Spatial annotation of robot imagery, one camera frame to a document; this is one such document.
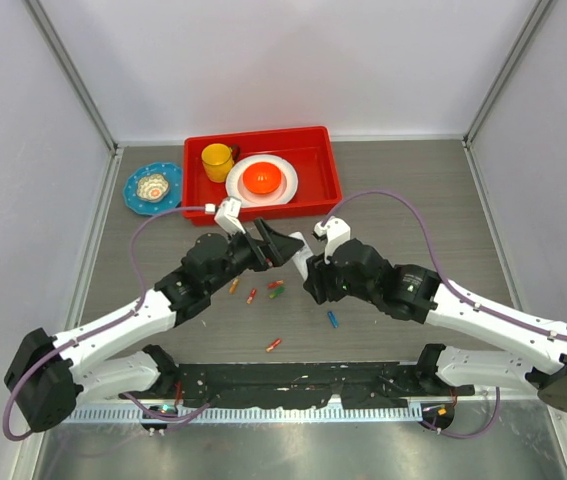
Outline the blue battery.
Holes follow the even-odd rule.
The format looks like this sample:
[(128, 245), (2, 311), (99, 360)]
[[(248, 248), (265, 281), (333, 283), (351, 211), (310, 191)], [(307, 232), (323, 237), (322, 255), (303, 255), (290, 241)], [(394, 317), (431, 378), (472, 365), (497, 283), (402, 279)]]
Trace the blue battery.
[(333, 328), (338, 328), (338, 327), (339, 327), (339, 323), (338, 323), (338, 320), (337, 320), (336, 315), (335, 315), (332, 311), (328, 311), (328, 312), (327, 312), (327, 316), (328, 316), (328, 319), (329, 319), (330, 324), (332, 325), (332, 327), (333, 327)]

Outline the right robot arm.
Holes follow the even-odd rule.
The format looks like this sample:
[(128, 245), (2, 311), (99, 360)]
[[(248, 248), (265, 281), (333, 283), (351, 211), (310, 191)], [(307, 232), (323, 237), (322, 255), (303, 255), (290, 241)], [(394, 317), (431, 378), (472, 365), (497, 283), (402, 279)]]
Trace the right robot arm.
[(395, 320), (455, 330), (492, 345), (490, 351), (426, 346), (414, 371), (423, 393), (466, 385), (516, 389), (567, 413), (566, 322), (490, 301), (425, 267), (393, 265), (357, 239), (330, 257), (303, 247), (293, 262), (318, 304), (350, 296)]

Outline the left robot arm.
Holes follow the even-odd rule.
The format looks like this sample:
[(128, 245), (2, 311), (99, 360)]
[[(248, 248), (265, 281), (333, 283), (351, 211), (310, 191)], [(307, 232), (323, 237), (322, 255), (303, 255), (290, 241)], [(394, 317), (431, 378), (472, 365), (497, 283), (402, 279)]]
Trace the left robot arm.
[(201, 235), (175, 270), (108, 315), (54, 335), (42, 328), (26, 334), (4, 377), (10, 392), (4, 435), (13, 441), (27, 437), (10, 429), (14, 408), (23, 415), (28, 434), (55, 427), (87, 393), (86, 381), (95, 367), (138, 341), (193, 319), (244, 271), (281, 267), (307, 246), (298, 232), (281, 234), (261, 218), (254, 224), (258, 238), (243, 230)]

